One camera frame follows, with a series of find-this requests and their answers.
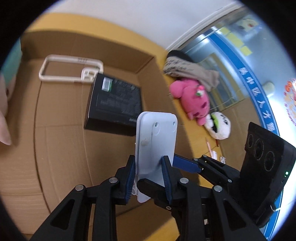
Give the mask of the white rectangular device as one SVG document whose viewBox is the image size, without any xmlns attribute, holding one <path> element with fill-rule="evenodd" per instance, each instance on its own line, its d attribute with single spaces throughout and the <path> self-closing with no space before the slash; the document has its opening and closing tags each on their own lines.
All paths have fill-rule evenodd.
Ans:
<svg viewBox="0 0 296 241">
<path fill-rule="evenodd" d="M 135 141 L 135 180 L 132 194 L 139 203 L 150 198 L 140 192 L 137 183 L 147 178 L 164 185 L 161 158 L 168 156 L 173 162 L 178 120 L 172 113 L 144 111 L 137 118 Z"/>
</svg>

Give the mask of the black product box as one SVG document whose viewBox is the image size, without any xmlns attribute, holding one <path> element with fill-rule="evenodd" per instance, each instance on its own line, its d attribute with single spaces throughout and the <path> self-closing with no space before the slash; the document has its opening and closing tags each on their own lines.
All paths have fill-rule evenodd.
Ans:
<svg viewBox="0 0 296 241">
<path fill-rule="evenodd" d="M 90 89 L 84 129 L 133 137 L 141 113 L 139 87 L 98 73 Z"/>
</svg>

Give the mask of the cream phone case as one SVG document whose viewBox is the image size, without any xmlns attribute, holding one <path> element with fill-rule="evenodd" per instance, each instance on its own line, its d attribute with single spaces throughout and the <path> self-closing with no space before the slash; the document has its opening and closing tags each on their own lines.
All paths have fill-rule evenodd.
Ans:
<svg viewBox="0 0 296 241">
<path fill-rule="evenodd" d="M 96 75 L 103 71 L 103 62 L 100 60 L 51 54 L 44 59 L 39 79 L 43 82 L 91 84 Z"/>
</svg>

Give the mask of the teal pink plush toy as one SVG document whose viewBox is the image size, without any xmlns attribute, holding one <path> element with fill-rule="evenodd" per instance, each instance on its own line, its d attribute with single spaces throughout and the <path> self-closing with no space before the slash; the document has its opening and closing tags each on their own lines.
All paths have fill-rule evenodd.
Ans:
<svg viewBox="0 0 296 241">
<path fill-rule="evenodd" d="M 6 115 L 8 103 L 13 95 L 16 85 L 16 75 L 22 60 L 21 40 L 18 39 L 1 67 L 1 143 L 10 146 L 11 135 Z"/>
</svg>

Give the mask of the small white earbud case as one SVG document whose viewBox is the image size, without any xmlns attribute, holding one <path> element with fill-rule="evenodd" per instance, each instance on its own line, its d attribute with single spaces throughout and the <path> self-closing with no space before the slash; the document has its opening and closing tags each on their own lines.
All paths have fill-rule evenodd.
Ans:
<svg viewBox="0 0 296 241">
<path fill-rule="evenodd" d="M 218 154 L 214 150 L 211 151 L 211 158 L 214 160 L 218 160 Z"/>
</svg>

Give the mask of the pink pen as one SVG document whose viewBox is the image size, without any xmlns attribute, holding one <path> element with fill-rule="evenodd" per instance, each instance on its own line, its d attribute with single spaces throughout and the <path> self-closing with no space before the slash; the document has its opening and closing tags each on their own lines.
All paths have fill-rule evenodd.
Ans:
<svg viewBox="0 0 296 241">
<path fill-rule="evenodd" d="M 212 155 L 212 149 L 211 149 L 210 143 L 207 140 L 207 138 L 205 138 L 205 141 L 206 141 L 206 145 L 207 145 L 207 148 L 208 148 L 208 152 L 210 154 L 210 157 L 213 157 L 213 155 Z"/>
</svg>

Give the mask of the white panda plush toy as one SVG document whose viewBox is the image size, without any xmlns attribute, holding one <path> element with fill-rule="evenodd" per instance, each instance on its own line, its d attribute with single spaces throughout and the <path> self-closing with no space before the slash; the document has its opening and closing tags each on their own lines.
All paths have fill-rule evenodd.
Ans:
<svg viewBox="0 0 296 241">
<path fill-rule="evenodd" d="M 231 133 L 231 122 L 229 118 L 220 112 L 209 113 L 206 116 L 204 127 L 210 136 L 216 140 L 227 139 Z"/>
</svg>

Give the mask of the shallow cardboard box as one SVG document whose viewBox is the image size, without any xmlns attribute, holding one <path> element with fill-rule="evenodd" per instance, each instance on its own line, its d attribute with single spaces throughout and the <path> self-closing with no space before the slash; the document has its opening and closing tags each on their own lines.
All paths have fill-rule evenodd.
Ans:
<svg viewBox="0 0 296 241">
<path fill-rule="evenodd" d="M 167 53 L 156 44 L 64 31 L 30 31 L 21 43 L 7 115 L 12 144 L 1 145 L 1 199 L 17 228 L 31 235 L 76 185 L 100 184 L 134 153 L 134 137 L 84 129 L 89 84 L 39 79 L 48 55 L 101 60 L 106 74 L 140 87 L 144 110 L 177 110 L 162 75 Z"/>
</svg>

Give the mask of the grey printed cloth bag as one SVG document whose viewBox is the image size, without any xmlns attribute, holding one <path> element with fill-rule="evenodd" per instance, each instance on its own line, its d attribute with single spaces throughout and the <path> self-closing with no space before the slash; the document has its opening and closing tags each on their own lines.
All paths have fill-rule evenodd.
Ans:
<svg viewBox="0 0 296 241">
<path fill-rule="evenodd" d="M 219 85 L 219 72 L 207 70 L 194 63 L 187 54 L 172 50 L 168 52 L 163 67 L 163 73 L 175 78 L 190 78 L 199 81 L 210 92 Z"/>
</svg>

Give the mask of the white clip bracket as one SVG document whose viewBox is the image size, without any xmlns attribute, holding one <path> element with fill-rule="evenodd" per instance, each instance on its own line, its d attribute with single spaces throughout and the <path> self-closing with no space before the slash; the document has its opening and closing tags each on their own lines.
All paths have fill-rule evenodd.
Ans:
<svg viewBox="0 0 296 241">
<path fill-rule="evenodd" d="M 223 157 L 223 156 L 222 156 L 222 157 L 220 157 L 220 162 L 221 162 L 221 163 L 223 163 L 223 164 L 226 164 L 226 158 L 225 158 L 225 157 Z"/>
</svg>

